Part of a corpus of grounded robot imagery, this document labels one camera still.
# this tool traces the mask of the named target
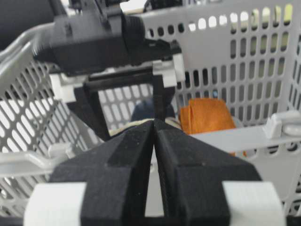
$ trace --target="gray plastic basket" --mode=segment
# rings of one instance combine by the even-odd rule
[[[299,110],[300,0],[199,2],[141,15],[148,38],[176,39],[181,45],[186,81],[176,89],[176,112],[191,98],[219,98],[245,126],[253,126],[264,124],[273,113]],[[31,43],[27,43],[31,38],[21,38],[23,42],[18,40],[9,51],[0,53],[0,151],[35,150],[44,155],[56,142],[71,141],[82,149],[96,145],[97,138],[53,98],[48,76],[51,65],[33,61]],[[151,97],[152,88],[144,84],[99,95],[108,127],[116,129],[129,122],[137,103]],[[237,156],[255,164],[264,179],[274,183],[286,214],[301,215],[301,138],[268,141],[262,137],[249,143],[240,139],[259,129],[247,127],[196,138],[227,152],[232,148]],[[223,137],[234,142],[229,144]],[[255,149],[252,156],[241,155]],[[20,216],[34,185],[45,180],[40,175],[0,178],[0,189],[6,192],[0,195],[0,216]]]

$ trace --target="orange towel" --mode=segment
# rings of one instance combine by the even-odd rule
[[[210,98],[191,99],[189,106],[181,108],[180,122],[187,134],[235,128],[226,104]]]

